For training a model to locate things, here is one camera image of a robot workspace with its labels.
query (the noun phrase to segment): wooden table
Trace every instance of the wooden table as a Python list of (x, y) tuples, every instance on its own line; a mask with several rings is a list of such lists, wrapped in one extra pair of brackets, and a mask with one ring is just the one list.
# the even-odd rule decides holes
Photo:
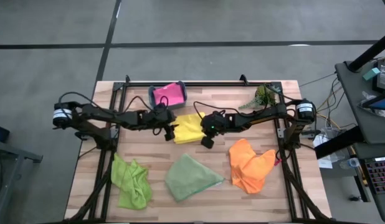
[[(292, 98), (301, 98), (297, 81), (281, 81), (284, 94)], [(101, 107), (110, 103), (113, 82), (98, 82), (93, 100)], [(128, 87), (126, 104), (136, 95), (148, 102), (147, 87)], [(256, 87), (188, 87), (188, 101), (185, 108), (175, 110), (175, 115), (195, 113), (193, 101), (201, 101), (218, 107), (238, 108), (254, 97)], [(143, 104), (135, 100), (131, 110), (144, 109)], [(198, 106), (206, 114), (213, 111), (206, 106)], [(92, 121), (97, 126), (103, 122)], [(258, 194), (248, 195), (231, 184), (228, 150), (237, 140), (247, 139), (258, 155), (269, 149), (278, 149), (273, 121), (257, 124), (242, 133), (229, 133), (214, 138), (215, 145), (206, 149), (200, 142), (174, 144), (166, 142), (164, 136), (152, 135), (152, 131), (129, 131), (121, 129), (118, 154), (127, 162), (136, 159), (149, 168), (148, 181), (153, 191), (153, 198), (144, 210), (118, 208), (119, 189), (112, 185), (108, 206), (108, 222), (288, 222), (288, 209), (282, 166), (274, 167), (266, 176), (265, 186)], [(82, 144), (80, 153), (95, 146), (93, 141)], [(211, 187), (185, 201), (176, 203), (169, 194), (164, 177), (172, 163), (188, 153), (201, 164), (226, 178), (223, 184)], [(90, 195), (95, 180), (100, 151), (94, 150), (83, 156), (76, 167), (74, 182), (70, 192), (65, 217), (74, 215)], [(302, 175), (303, 186), (318, 208), (331, 216), (323, 181), (312, 149), (297, 149), (297, 158)], [(301, 216), (299, 200), (294, 192), (298, 217)]]

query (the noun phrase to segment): small potted plant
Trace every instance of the small potted plant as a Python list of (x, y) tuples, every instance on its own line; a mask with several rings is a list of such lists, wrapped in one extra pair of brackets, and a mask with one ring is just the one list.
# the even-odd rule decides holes
[(255, 97), (247, 104), (244, 104), (238, 109), (247, 109), (247, 108), (258, 108), (260, 106), (264, 105), (270, 105), (274, 106), (276, 104), (275, 102), (275, 92), (270, 90), (269, 88), (279, 91), (278, 89), (274, 88), (273, 86), (267, 87), (265, 85), (260, 85), (257, 87), (255, 92)]

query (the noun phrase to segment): cloth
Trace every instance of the cloth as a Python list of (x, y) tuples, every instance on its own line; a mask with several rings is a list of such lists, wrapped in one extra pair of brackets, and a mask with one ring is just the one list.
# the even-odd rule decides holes
[(238, 140), (230, 150), (232, 184), (248, 194), (263, 189), (265, 176), (273, 169), (275, 150), (271, 149), (257, 157), (246, 139)]
[(120, 188), (118, 206), (139, 210), (147, 207), (152, 191), (147, 181), (148, 169), (133, 160), (127, 164), (118, 154), (112, 162), (111, 181)]
[(178, 124), (174, 128), (173, 141), (176, 144), (198, 141), (205, 136), (202, 132), (201, 118), (196, 113), (178, 116), (172, 124)]
[(174, 199), (180, 202), (210, 186), (221, 184), (224, 178), (195, 161), (187, 154), (173, 163), (165, 183)]
[[(170, 83), (169, 85), (154, 90), (153, 93), (155, 97), (155, 103), (157, 105), (161, 103), (162, 96), (166, 96), (168, 98), (168, 106), (184, 103), (184, 96), (181, 86), (177, 83)], [(162, 103), (166, 104), (166, 99), (162, 99)]]

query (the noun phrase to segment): lime green cloth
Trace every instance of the lime green cloth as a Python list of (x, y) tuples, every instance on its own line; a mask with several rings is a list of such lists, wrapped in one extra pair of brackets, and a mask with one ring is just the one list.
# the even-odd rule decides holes
[(180, 202), (210, 186), (222, 183), (224, 178), (195, 161), (187, 154), (174, 162), (165, 177), (165, 183), (174, 199)]
[(118, 206), (139, 210), (147, 207), (152, 191), (147, 181), (148, 169), (133, 160), (128, 165), (118, 154), (112, 163), (111, 181), (120, 188)]

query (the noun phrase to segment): yellow cloth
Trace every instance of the yellow cloth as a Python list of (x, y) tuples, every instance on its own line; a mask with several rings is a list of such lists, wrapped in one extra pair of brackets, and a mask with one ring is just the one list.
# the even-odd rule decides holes
[(172, 123), (174, 128), (174, 143), (182, 144), (201, 140), (205, 134), (202, 132), (201, 118), (198, 114), (181, 115)]
[(271, 149), (257, 157), (246, 139), (238, 140), (230, 150), (232, 184), (248, 194), (263, 189), (265, 176), (273, 169), (275, 150)]

